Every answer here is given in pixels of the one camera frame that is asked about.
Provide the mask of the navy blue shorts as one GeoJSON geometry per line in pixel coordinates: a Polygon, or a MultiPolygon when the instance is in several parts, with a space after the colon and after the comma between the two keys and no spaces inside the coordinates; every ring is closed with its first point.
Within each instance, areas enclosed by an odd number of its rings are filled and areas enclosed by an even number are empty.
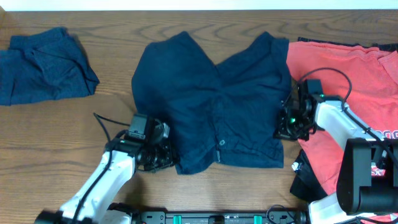
{"type": "Polygon", "coordinates": [[[213,163],[283,167],[273,134],[291,90],[288,49],[287,39],[268,32],[217,64],[187,32],[145,48],[131,81],[135,106],[170,126],[178,174],[213,163]]]}

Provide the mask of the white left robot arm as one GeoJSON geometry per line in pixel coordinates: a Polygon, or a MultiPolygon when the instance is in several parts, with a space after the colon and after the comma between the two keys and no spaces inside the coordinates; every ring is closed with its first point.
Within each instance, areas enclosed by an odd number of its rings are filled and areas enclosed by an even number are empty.
{"type": "Polygon", "coordinates": [[[56,212],[43,210],[38,224],[135,223],[137,212],[113,200],[137,171],[158,172],[179,162],[169,126],[135,114],[115,137],[107,138],[101,161],[81,189],[56,212]]]}

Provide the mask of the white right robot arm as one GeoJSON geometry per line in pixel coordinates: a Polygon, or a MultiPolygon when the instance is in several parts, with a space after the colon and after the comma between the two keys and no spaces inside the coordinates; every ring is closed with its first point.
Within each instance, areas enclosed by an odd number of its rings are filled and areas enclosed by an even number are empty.
{"type": "Polygon", "coordinates": [[[274,137],[307,141],[326,131],[344,151],[336,192],[310,203],[310,223],[374,223],[375,215],[397,212],[397,140],[374,131],[339,96],[326,95],[320,80],[296,84],[287,98],[274,137]]]}

